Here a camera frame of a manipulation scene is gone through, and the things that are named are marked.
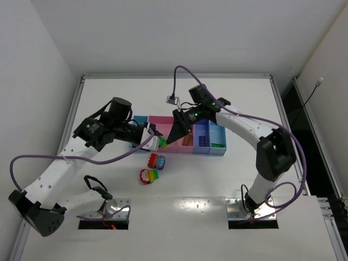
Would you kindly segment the orange lego brick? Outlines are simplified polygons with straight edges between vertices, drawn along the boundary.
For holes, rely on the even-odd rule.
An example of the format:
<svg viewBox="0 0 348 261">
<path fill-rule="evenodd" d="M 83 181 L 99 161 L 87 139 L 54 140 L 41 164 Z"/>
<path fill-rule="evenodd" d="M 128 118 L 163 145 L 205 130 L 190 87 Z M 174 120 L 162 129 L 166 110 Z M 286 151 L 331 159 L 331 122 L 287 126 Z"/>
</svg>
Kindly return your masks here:
<svg viewBox="0 0 348 261">
<path fill-rule="evenodd" d="M 186 135 L 182 140 L 182 146 L 191 146 L 192 141 L 192 135 L 188 134 Z"/>
</svg>

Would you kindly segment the dark green lego brick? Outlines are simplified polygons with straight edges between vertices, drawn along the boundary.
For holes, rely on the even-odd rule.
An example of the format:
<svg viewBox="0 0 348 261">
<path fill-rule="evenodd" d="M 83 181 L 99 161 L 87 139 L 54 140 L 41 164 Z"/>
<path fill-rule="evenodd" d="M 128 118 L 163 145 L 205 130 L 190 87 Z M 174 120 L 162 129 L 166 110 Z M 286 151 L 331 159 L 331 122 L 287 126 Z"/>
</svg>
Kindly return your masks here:
<svg viewBox="0 0 348 261">
<path fill-rule="evenodd" d="M 161 136 L 159 140 L 159 147 L 162 147 L 164 144 L 166 144 L 166 139 Z"/>
</svg>

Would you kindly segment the purple lego brick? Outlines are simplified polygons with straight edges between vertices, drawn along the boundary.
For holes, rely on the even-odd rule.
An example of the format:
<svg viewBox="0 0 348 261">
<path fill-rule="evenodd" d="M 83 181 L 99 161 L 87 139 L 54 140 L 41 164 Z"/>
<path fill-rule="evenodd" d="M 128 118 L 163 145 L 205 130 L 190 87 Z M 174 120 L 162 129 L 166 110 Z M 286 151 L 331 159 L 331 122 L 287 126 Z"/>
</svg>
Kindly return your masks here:
<svg viewBox="0 0 348 261">
<path fill-rule="evenodd" d="M 205 135 L 200 135 L 198 137 L 198 145 L 199 147 L 207 147 L 208 146 L 208 140 Z"/>
</svg>

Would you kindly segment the long green lego plate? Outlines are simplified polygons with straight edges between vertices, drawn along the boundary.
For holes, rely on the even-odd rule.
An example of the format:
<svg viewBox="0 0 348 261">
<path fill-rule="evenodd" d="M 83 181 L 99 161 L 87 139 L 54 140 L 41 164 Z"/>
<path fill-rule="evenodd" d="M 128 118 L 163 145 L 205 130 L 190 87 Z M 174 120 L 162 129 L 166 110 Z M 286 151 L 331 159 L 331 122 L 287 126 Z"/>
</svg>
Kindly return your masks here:
<svg viewBox="0 0 348 261">
<path fill-rule="evenodd" d="M 224 144 L 211 143 L 211 147 L 213 147 L 213 148 L 225 148 L 225 145 Z"/>
</svg>

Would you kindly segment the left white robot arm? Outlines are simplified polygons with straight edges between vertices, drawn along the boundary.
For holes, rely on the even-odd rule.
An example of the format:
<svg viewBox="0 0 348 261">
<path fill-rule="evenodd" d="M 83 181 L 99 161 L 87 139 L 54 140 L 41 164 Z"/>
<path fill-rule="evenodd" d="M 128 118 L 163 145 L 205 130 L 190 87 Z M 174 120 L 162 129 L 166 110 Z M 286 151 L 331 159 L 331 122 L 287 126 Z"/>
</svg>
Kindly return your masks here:
<svg viewBox="0 0 348 261">
<path fill-rule="evenodd" d="M 16 187 L 9 201 L 20 216 L 42 237 L 54 233 L 68 215 L 78 216 L 90 207 L 100 209 L 112 195 L 104 185 L 68 202 L 59 201 L 59 196 L 85 163 L 106 165 L 117 162 L 138 150 L 157 150 L 162 134 L 153 123 L 139 124 L 132 118 L 131 102 L 112 98 L 101 109 L 85 118 L 69 138 L 57 156 L 52 156 L 50 166 L 30 185 L 22 189 L 15 179 L 14 163 L 10 162 L 10 177 Z M 113 159 L 97 161 L 94 156 L 114 140 L 129 142 L 134 147 Z"/>
</svg>

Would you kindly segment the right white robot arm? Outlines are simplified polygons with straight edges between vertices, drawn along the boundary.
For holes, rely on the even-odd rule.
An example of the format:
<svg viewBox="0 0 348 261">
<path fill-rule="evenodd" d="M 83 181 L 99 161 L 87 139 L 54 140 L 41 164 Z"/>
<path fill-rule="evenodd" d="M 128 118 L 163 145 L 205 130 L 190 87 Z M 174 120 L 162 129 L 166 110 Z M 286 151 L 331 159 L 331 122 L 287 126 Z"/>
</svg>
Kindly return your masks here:
<svg viewBox="0 0 348 261">
<path fill-rule="evenodd" d="M 258 174 L 245 195 L 244 203 L 246 210 L 253 213 L 266 201 L 268 192 L 280 177 L 296 162 L 290 135 L 281 128 L 270 128 L 253 119 L 224 113 L 222 107 L 230 102 L 224 98 L 214 100 L 203 85 L 191 88 L 189 93 L 195 106 L 187 111 L 176 109 L 172 112 L 173 125 L 167 144 L 188 135 L 192 126 L 202 120 L 225 127 L 244 139 L 256 150 Z"/>
</svg>

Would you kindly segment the large pink bin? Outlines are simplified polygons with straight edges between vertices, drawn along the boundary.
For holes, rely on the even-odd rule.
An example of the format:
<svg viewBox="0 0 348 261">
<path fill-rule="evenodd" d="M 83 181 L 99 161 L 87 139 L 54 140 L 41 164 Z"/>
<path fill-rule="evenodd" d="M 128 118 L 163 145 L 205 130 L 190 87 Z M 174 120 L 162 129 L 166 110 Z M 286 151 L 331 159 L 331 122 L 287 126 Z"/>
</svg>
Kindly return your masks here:
<svg viewBox="0 0 348 261">
<path fill-rule="evenodd" d="M 173 125 L 172 116 L 147 116 L 147 122 L 155 124 L 158 132 L 162 133 L 164 139 L 168 139 Z M 178 153 L 177 142 L 173 142 L 166 147 L 158 147 L 156 151 L 151 150 L 154 153 Z"/>
</svg>

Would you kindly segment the left light blue bin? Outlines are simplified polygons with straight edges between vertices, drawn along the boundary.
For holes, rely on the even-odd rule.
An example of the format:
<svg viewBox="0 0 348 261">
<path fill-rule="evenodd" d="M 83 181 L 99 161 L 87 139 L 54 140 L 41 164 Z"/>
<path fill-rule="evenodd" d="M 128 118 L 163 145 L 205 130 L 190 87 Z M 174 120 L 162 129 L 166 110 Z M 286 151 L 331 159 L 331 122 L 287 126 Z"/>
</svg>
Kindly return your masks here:
<svg viewBox="0 0 348 261">
<path fill-rule="evenodd" d="M 148 121 L 148 116 L 144 115 L 134 115 L 133 119 L 130 121 L 133 125 L 142 125 Z M 139 149 L 137 153 L 147 153 L 148 151 L 145 149 Z"/>
</svg>

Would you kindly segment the light blue bin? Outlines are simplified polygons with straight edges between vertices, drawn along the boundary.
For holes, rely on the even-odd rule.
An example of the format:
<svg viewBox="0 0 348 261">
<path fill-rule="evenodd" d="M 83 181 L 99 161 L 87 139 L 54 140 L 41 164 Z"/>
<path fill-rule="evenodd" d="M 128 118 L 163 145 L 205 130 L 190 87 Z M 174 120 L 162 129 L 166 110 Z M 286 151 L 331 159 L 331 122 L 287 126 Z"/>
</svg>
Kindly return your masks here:
<svg viewBox="0 0 348 261">
<path fill-rule="evenodd" d="M 209 141 L 210 151 L 209 154 L 213 156 L 223 156 L 226 153 L 226 131 L 225 128 L 209 121 Z M 225 148 L 213 148 L 211 143 L 224 144 Z"/>
<path fill-rule="evenodd" d="M 144 115 L 134 115 L 133 119 L 130 121 L 133 125 L 142 125 L 148 121 L 148 116 Z M 147 153 L 148 151 L 145 149 L 139 149 L 137 153 Z"/>
</svg>

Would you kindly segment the dark blue bin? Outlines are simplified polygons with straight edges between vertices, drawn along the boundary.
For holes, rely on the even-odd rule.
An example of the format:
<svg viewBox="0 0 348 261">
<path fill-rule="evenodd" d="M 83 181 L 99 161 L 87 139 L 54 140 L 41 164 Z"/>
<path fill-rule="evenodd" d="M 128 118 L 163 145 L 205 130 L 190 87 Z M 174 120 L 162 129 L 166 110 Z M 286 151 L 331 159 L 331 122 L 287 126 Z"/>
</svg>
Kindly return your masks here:
<svg viewBox="0 0 348 261">
<path fill-rule="evenodd" d="M 202 120 L 194 125 L 194 154 L 209 154 L 209 121 Z"/>
</svg>

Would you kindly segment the right light blue bin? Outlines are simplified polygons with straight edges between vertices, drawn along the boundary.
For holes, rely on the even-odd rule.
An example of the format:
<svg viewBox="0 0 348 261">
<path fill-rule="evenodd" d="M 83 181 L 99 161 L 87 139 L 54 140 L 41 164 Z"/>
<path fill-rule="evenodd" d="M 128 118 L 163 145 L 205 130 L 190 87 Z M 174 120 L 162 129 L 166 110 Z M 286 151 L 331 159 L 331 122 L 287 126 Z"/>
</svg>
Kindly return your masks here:
<svg viewBox="0 0 348 261">
<path fill-rule="evenodd" d="M 225 128 L 209 121 L 209 141 L 210 151 L 209 154 L 213 156 L 223 156 L 226 153 L 226 131 Z M 211 143 L 224 144 L 225 148 L 213 148 Z"/>
</svg>

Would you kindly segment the purple paw print lego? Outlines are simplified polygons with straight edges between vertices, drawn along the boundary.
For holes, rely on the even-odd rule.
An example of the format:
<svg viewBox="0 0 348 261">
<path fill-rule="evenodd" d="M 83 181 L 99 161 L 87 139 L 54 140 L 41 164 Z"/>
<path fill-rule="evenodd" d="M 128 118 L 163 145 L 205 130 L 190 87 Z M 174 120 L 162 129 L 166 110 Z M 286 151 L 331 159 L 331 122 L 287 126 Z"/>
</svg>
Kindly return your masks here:
<svg viewBox="0 0 348 261">
<path fill-rule="evenodd" d="M 157 160 L 156 160 L 156 163 L 155 163 L 156 169 L 157 170 L 162 170 L 164 168 L 164 166 L 165 166 L 165 162 L 166 162 L 165 157 L 162 156 L 162 155 L 159 155 L 157 157 Z"/>
</svg>

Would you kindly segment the yellow green red lego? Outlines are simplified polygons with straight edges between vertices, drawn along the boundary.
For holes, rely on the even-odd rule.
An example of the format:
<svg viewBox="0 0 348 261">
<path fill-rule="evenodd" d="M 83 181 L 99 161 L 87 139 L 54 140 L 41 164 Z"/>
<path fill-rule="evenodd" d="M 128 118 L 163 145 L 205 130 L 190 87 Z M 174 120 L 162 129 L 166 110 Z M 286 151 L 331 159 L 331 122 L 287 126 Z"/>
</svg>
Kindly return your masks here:
<svg viewBox="0 0 348 261">
<path fill-rule="evenodd" d="M 149 182 L 153 183 L 156 179 L 159 178 L 159 173 L 157 170 L 153 169 L 148 172 L 148 176 L 149 176 Z"/>
</svg>

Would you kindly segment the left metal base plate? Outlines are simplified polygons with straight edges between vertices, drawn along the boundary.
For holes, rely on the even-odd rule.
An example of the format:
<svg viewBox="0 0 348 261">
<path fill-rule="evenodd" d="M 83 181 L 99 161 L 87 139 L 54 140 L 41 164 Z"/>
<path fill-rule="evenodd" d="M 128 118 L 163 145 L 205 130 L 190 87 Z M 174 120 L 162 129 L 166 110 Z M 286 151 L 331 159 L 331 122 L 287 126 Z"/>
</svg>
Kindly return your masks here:
<svg viewBox="0 0 348 261">
<path fill-rule="evenodd" d="M 109 216 L 108 220 L 124 221 L 130 216 L 130 198 L 114 198 L 106 201 L 101 212 L 104 216 Z"/>
</svg>

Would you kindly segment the metal base plate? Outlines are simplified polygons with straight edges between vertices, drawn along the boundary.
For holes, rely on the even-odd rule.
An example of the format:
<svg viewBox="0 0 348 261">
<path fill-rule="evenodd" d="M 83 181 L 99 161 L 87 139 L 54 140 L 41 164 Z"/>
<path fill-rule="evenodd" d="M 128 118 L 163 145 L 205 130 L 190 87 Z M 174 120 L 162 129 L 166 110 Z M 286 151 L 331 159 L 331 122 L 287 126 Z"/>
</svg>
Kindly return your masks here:
<svg viewBox="0 0 348 261">
<path fill-rule="evenodd" d="M 226 198 L 226 210 L 228 221 L 244 221 L 248 219 L 276 220 L 275 209 L 265 203 L 254 211 L 254 216 L 243 208 L 241 198 Z"/>
<path fill-rule="evenodd" d="M 106 201 L 101 212 L 104 216 L 109 216 L 108 220 L 124 221 L 130 216 L 130 198 L 114 198 Z"/>
</svg>

